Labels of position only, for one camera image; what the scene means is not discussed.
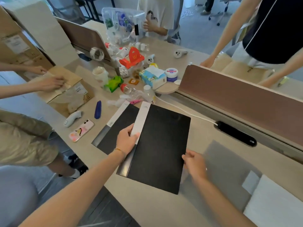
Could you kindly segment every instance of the khaki shorts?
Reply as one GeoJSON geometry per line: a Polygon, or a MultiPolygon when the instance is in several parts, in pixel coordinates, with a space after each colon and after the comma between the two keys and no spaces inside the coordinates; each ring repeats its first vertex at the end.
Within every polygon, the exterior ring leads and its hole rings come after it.
{"type": "Polygon", "coordinates": [[[45,122],[0,110],[0,165],[45,166],[58,155],[45,122]]]}

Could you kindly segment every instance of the clear plastic bin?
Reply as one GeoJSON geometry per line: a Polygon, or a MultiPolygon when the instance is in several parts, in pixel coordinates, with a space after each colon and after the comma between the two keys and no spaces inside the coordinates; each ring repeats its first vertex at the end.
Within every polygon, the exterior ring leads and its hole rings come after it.
{"type": "Polygon", "coordinates": [[[138,25],[138,39],[143,37],[144,11],[105,7],[102,9],[102,17],[108,39],[113,44],[123,46],[136,42],[135,25],[138,25]]]}

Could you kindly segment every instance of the white foam sheet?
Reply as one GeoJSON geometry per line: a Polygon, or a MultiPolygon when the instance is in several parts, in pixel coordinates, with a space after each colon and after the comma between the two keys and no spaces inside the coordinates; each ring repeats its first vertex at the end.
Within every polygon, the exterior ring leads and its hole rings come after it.
{"type": "Polygon", "coordinates": [[[303,226],[303,202],[265,175],[244,214],[258,227],[303,226]]]}

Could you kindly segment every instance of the white sock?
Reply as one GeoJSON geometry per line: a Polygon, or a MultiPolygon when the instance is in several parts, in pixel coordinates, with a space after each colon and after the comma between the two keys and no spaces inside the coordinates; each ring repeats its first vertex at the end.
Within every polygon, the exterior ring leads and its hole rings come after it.
{"type": "Polygon", "coordinates": [[[71,160],[68,159],[68,156],[64,156],[64,157],[63,157],[63,161],[65,161],[67,164],[70,164],[70,163],[71,163],[71,160]]]}
{"type": "Polygon", "coordinates": [[[72,175],[72,176],[69,176],[70,178],[78,178],[78,177],[80,177],[80,172],[77,170],[77,169],[75,169],[75,173],[72,175]]]}

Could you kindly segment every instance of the office chair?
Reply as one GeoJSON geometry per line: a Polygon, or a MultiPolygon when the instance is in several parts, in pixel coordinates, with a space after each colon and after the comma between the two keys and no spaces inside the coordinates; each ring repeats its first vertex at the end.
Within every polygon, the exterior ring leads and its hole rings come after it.
{"type": "Polygon", "coordinates": [[[47,0],[56,17],[83,24],[86,22],[80,7],[75,0],[47,0]]]}
{"type": "Polygon", "coordinates": [[[180,18],[181,18],[181,12],[183,7],[183,1],[184,0],[173,0],[174,3],[174,29],[169,30],[167,42],[171,44],[177,44],[179,45],[181,43],[181,38],[179,34],[180,30],[180,18]]]}
{"type": "Polygon", "coordinates": [[[225,4],[227,4],[226,7],[225,7],[225,9],[224,9],[224,11],[223,11],[223,12],[218,12],[218,13],[216,13],[216,14],[210,14],[210,16],[208,17],[208,20],[210,20],[211,17],[215,17],[215,16],[220,16],[220,15],[222,15],[222,16],[220,17],[220,19],[218,20],[218,22],[217,22],[217,26],[220,25],[221,20],[222,20],[223,17],[226,15],[227,9],[228,9],[228,5],[229,5],[229,2],[230,2],[230,1],[242,1],[242,0],[220,0],[220,1],[223,1],[225,4]]]}

